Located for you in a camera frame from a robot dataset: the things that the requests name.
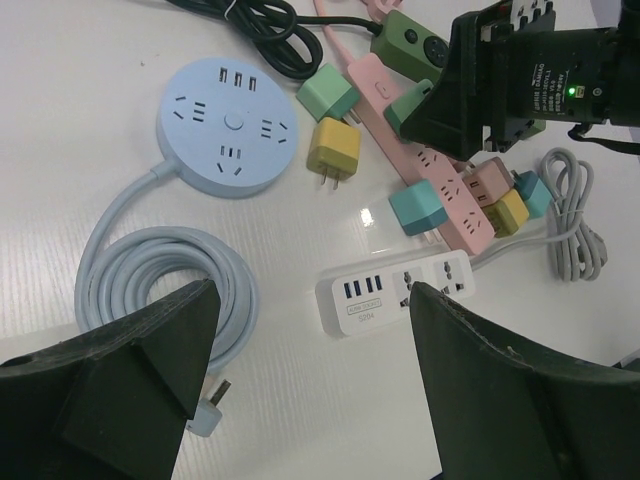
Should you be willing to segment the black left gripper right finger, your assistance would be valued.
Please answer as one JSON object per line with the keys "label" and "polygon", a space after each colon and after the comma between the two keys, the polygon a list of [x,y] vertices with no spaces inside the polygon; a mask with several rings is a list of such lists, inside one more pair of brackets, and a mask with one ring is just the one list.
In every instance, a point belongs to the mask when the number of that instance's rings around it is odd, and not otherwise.
{"label": "black left gripper right finger", "polygon": [[418,282],[410,320],[444,479],[635,479],[639,357],[536,343]]}

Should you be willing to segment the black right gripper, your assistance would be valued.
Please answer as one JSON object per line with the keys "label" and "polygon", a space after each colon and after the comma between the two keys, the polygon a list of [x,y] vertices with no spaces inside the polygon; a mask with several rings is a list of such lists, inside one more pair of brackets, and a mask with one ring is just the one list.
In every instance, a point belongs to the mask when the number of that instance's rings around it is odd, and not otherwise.
{"label": "black right gripper", "polygon": [[510,149],[538,121],[580,135],[616,124],[618,28],[559,30],[556,17],[551,1],[498,1],[454,19],[446,64],[401,137],[468,161],[483,147],[483,105],[488,150]]}

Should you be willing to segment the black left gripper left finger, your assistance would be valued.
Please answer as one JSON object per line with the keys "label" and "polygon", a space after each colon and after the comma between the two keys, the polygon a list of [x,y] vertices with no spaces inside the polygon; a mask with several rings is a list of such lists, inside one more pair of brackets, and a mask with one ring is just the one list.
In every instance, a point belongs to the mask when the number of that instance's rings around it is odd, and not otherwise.
{"label": "black left gripper left finger", "polygon": [[221,300],[199,280],[1,366],[5,479],[168,479],[192,419]]}

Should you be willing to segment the green USB charger plug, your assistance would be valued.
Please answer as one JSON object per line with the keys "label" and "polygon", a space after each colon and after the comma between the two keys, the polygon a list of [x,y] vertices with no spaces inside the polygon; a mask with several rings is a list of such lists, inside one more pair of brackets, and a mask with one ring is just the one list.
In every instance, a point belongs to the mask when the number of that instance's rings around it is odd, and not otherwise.
{"label": "green USB charger plug", "polygon": [[409,140],[401,135],[401,124],[421,104],[426,95],[433,89],[433,86],[434,84],[429,79],[421,80],[395,99],[384,110],[386,121],[401,143],[409,143]]}

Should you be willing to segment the teal USB charger plug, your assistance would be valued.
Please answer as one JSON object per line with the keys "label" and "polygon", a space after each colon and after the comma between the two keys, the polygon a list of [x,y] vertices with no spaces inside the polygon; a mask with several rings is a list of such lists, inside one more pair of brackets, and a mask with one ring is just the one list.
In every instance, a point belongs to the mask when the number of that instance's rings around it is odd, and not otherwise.
{"label": "teal USB charger plug", "polygon": [[431,183],[423,179],[389,197],[391,209],[408,237],[425,235],[429,244],[443,243],[438,228],[448,214]]}

